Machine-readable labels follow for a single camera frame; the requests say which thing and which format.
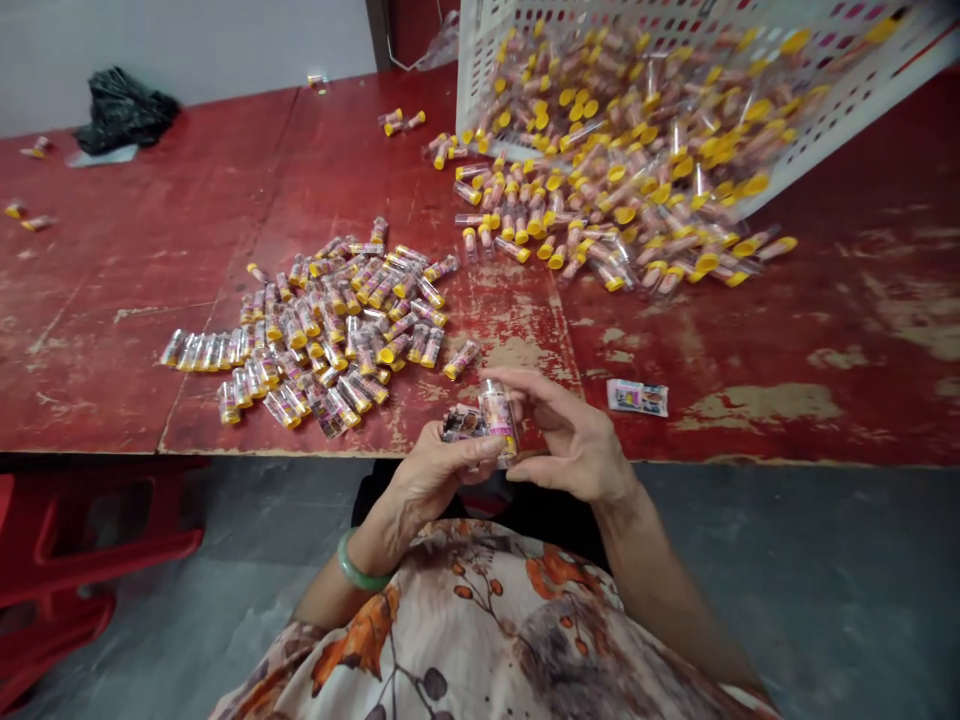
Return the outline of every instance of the red plastic stool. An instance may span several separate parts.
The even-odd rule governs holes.
[[[203,530],[180,529],[183,476],[206,460],[164,458],[108,468],[0,475],[0,608],[104,582],[192,554]],[[150,514],[135,541],[51,557],[64,531],[76,532],[93,502],[131,483],[153,485]]]
[[[75,590],[61,590],[36,604],[30,626],[0,637],[0,716],[18,710],[50,668],[96,640],[117,602],[112,595],[84,599]]]

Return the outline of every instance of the floral patterned clothing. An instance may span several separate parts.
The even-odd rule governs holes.
[[[440,520],[347,627],[293,622],[211,720],[778,718],[623,613],[613,579],[482,520]]]

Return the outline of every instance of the red table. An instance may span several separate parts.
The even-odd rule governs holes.
[[[453,384],[408,368],[383,410],[328,442],[259,407],[222,427],[222,378],[154,365],[174,328],[236,324],[251,260],[287,270],[377,215],[390,244],[459,247],[452,172],[419,152],[453,127],[455,93],[445,68],[213,103],[134,162],[87,170],[19,156],[32,138],[0,143],[0,198],[60,219],[37,235],[0,223],[0,450],[399,455],[471,402],[475,370]],[[801,244],[760,279],[650,307],[589,279],[560,293],[535,258],[499,257],[442,281],[441,358],[471,337],[485,364],[538,368],[594,405],[607,378],[668,385],[669,419],[613,416],[633,459],[956,463],[958,102],[960,79],[936,78],[764,208],[758,226]],[[427,126],[386,138],[375,117],[398,105]]]

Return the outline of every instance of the woman's right hand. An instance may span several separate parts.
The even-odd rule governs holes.
[[[530,415],[550,449],[550,455],[514,465],[507,480],[566,490],[601,505],[622,502],[639,490],[606,414],[532,370],[487,368],[480,376],[496,378],[512,391],[517,422]]]

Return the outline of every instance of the white plastic crate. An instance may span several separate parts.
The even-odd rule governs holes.
[[[896,33],[834,81],[820,116],[798,128],[799,137],[780,159],[765,192],[740,203],[749,215],[827,157],[876,118],[960,57],[958,4],[857,0],[461,0],[457,81],[457,134],[472,128],[489,91],[494,56],[509,28],[532,32],[543,20],[558,30],[639,25],[651,48],[710,44],[727,29],[758,28],[755,57],[776,53],[791,33],[812,32],[804,54],[826,63],[897,9],[908,12]],[[507,149],[511,160],[539,155],[509,135],[492,142],[490,154]]]

